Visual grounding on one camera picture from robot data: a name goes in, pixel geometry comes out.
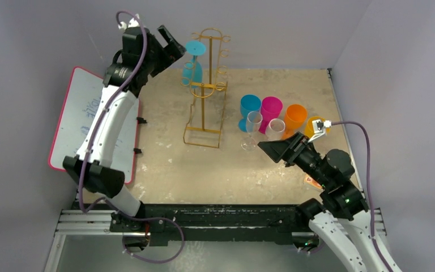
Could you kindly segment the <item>yellow plastic wine glass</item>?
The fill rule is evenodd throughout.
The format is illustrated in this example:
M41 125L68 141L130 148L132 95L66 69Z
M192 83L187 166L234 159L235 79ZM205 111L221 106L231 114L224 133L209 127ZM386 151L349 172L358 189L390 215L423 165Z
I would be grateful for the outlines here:
M313 128L313 121L315 120L320 120L322 122L325 121L324 118L320 117L320 116L313 116L310 117L306 123L306 127L304 129L304 135L308 138L311 138L314 135L314 128Z

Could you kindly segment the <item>clear wine glass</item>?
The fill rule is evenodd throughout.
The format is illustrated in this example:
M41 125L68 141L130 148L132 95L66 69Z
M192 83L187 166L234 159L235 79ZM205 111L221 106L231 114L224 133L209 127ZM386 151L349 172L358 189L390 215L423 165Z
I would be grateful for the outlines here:
M266 126L265 135L268 141L279 141L285 132L285 122L279 118L273 118Z
M254 136L256 132L259 131L262 120L263 118L259 111L251 111L248 113L245 121L245 130L248 135L241 141L241 147L244 150L250 151L256 147L257 142Z

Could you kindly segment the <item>orange plastic wine glass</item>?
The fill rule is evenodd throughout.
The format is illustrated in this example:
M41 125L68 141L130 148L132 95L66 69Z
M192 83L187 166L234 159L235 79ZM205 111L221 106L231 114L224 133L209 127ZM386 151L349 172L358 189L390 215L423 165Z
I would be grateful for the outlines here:
M308 116L307 110L300 104L290 105L285 112L284 123L285 130L281 139L287 139L293 136L296 131L302 127Z

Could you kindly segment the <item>blue wine glass row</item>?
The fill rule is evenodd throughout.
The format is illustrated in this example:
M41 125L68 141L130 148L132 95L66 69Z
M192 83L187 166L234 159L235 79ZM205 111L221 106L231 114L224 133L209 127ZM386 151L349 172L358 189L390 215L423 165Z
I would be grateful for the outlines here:
M197 58L204 55L207 48L202 42L192 40L186 43L185 49L192 56L192 59L184 65L181 83L183 86L190 86L191 83L201 84L203 79L203 69Z
M238 127L242 132L246 132L246 120L248 114L253 111L261 110L261 99L253 94L244 95L240 100L240 113L242 119L238 123Z

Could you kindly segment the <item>clear wine glass front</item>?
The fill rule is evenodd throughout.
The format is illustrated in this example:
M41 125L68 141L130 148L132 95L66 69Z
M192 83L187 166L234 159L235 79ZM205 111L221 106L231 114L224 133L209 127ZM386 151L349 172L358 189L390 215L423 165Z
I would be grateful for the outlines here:
M250 151L256 147L257 142L254 136L256 132L259 131L262 120L263 118L259 111L251 111L248 113L245 121L245 130L248 135L241 141L241 147L244 150Z

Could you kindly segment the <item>magenta plastic wine glass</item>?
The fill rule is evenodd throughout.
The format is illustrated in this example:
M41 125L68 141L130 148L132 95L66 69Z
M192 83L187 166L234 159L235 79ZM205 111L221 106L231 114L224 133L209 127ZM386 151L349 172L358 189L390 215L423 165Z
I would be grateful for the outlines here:
M259 132L264 134L268 123L275 118L278 118L283 109L282 101L275 96L268 96L262 100L260 113L262 122Z

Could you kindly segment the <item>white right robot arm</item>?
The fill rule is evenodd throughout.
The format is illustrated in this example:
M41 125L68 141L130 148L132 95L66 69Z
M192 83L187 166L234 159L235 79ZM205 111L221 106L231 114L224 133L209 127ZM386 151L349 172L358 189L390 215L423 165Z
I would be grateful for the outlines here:
M348 271L400 271L376 232L374 208L351 182L355 169L348 153L332 149L321 156L301 133L258 147L276 163L299 167L322 187L321 201L299 206L299 229L315 232Z

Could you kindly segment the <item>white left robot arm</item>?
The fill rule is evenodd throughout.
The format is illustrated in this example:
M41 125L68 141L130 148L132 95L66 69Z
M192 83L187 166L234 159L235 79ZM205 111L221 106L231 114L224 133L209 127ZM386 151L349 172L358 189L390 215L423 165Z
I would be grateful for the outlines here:
M127 27L122 34L122 49L106 69L101 102L87 136L76 155L65 156L62 165L83 190L100 195L125 215L124 224L133 232L146 226L139 212L142 201L125 185L125 174L111 168L117 139L129 111L137 103L148 82L185 55L186 49L161 25L158 32L167 42L162 46L146 27Z

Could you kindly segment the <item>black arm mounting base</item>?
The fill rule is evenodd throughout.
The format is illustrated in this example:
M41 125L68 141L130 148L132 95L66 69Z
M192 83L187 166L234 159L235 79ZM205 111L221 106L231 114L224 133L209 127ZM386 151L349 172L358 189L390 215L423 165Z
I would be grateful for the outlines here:
M309 222L323 211L316 199L299 205L146 204L134 220L113 212L110 231L132 236L132 245L185 240L313 248L318 242Z

